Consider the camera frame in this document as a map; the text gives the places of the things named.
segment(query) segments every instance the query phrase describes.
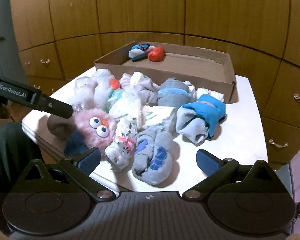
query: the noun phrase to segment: pink fluffy toy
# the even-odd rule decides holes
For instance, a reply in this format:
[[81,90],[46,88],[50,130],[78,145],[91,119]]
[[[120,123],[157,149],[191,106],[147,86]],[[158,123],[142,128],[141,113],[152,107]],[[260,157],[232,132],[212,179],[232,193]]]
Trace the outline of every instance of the pink fluffy toy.
[[101,109],[81,110],[73,115],[77,130],[71,134],[65,155],[83,153],[98,147],[102,155],[114,139],[116,121]]

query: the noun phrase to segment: googly eye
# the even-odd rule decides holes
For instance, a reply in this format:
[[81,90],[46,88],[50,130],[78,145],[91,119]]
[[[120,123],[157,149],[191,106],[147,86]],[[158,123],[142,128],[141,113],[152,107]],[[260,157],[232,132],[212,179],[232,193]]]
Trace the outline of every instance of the googly eye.
[[108,127],[104,126],[104,125],[100,125],[97,128],[97,135],[99,135],[100,137],[107,137],[109,134],[109,129]]
[[97,129],[101,125],[101,120],[97,117],[92,117],[89,124],[92,128]]

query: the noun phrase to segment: wooden floor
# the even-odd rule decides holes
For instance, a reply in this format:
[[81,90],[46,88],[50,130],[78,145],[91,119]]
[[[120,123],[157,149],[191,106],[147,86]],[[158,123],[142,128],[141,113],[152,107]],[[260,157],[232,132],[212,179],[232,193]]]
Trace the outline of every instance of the wooden floor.
[[[17,103],[13,103],[10,106],[7,106],[7,108],[10,110],[11,118],[8,119],[0,119],[0,125],[3,125],[6,122],[21,122],[22,119],[30,113],[31,109],[19,105]],[[47,154],[44,150],[40,149],[42,153],[42,158],[46,164],[56,163],[56,160],[52,158],[49,154]]]

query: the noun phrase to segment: white table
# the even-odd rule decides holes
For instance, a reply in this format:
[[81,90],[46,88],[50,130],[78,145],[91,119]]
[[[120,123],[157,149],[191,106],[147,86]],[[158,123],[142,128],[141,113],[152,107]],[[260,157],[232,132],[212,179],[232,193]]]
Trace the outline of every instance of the white table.
[[[81,76],[92,76],[95,67]],[[173,142],[173,168],[170,176],[161,184],[151,186],[133,177],[131,165],[121,172],[110,171],[110,164],[102,160],[90,175],[93,179],[118,193],[122,187],[133,191],[179,191],[180,195],[207,176],[196,164],[196,153],[203,148],[220,159],[234,158],[240,164],[254,164],[267,158],[266,142],[258,107],[249,83],[245,77],[237,78],[237,103],[226,105],[227,118],[216,130],[210,141],[195,146],[182,135],[175,135]],[[56,91],[51,97],[66,102],[73,91],[75,80]],[[63,158],[65,141],[58,140],[47,128],[50,114],[31,111],[23,120],[23,131],[43,150],[55,159]]]

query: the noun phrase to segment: person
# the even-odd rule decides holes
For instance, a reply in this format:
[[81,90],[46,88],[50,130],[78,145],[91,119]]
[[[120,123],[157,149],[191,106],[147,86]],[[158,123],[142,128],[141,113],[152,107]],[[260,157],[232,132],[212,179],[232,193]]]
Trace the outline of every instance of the person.
[[[9,110],[0,103],[0,118],[9,117]],[[2,214],[3,200],[35,158],[42,159],[40,148],[23,132],[21,123],[6,122],[0,126],[0,230],[5,233],[9,229]]]

